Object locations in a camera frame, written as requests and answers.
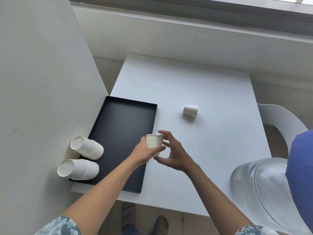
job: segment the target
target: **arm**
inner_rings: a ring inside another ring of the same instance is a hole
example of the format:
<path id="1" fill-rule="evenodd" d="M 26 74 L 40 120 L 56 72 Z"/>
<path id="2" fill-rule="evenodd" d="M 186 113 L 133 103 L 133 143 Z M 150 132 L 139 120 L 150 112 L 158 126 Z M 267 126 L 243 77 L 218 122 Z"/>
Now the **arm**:
<path id="1" fill-rule="evenodd" d="M 131 155 L 62 215 L 71 218 L 84 235 L 95 235 L 114 205 L 131 173 L 165 146 L 148 148 L 142 137 Z"/>
<path id="2" fill-rule="evenodd" d="M 181 170 L 194 184 L 205 208 L 221 235 L 234 235 L 239 229 L 253 223 L 221 192 L 221 190 L 205 175 L 199 165 L 186 153 L 181 143 L 171 132 L 160 130 L 163 138 L 169 143 L 171 153 L 168 158 L 154 158 L 159 163 Z"/>

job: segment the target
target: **tabletop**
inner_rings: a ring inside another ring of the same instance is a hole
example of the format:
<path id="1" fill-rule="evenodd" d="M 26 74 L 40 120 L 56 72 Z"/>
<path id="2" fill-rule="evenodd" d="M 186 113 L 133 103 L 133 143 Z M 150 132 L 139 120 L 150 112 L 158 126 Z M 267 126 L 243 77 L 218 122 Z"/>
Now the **tabletop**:
<path id="1" fill-rule="evenodd" d="M 153 133 L 171 131 L 230 199 L 233 170 L 271 157 L 247 73 L 129 54 L 111 96 L 157 104 Z M 196 118 L 182 113 L 185 104 L 199 106 Z M 70 190 L 90 188 L 74 182 Z M 122 191 L 118 200 L 208 216 L 189 178 L 155 160 L 147 163 L 142 192 Z"/>

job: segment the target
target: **patterned shirt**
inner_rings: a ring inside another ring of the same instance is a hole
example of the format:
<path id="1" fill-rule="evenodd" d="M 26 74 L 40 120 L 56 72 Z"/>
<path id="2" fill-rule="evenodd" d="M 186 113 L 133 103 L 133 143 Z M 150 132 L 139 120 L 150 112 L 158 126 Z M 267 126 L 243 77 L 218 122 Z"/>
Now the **patterned shirt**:
<path id="1" fill-rule="evenodd" d="M 82 235 L 77 224 L 70 218 L 60 216 L 42 229 L 35 235 Z M 236 232 L 235 235 L 265 235 L 257 226 L 245 226 Z"/>

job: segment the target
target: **blue cap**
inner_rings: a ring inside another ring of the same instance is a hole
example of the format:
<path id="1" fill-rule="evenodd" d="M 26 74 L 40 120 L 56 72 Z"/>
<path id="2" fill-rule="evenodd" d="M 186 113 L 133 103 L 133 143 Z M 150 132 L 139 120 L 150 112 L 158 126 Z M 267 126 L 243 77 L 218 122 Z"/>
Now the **blue cap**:
<path id="1" fill-rule="evenodd" d="M 286 178 L 298 212 L 313 232 L 313 130 L 298 134 L 293 140 Z"/>

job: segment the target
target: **sandal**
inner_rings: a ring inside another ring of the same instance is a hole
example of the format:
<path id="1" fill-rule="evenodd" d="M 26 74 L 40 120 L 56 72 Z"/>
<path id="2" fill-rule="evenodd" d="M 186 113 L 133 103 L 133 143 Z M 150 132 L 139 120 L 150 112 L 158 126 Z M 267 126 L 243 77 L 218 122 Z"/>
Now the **sandal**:
<path id="1" fill-rule="evenodd" d="M 136 224 L 136 209 L 135 204 L 130 202 L 124 202 L 122 205 L 121 213 L 121 230 L 126 224 Z"/>
<path id="2" fill-rule="evenodd" d="M 167 235 L 169 230 L 169 222 L 163 215 L 160 215 L 150 233 L 150 235 Z"/>

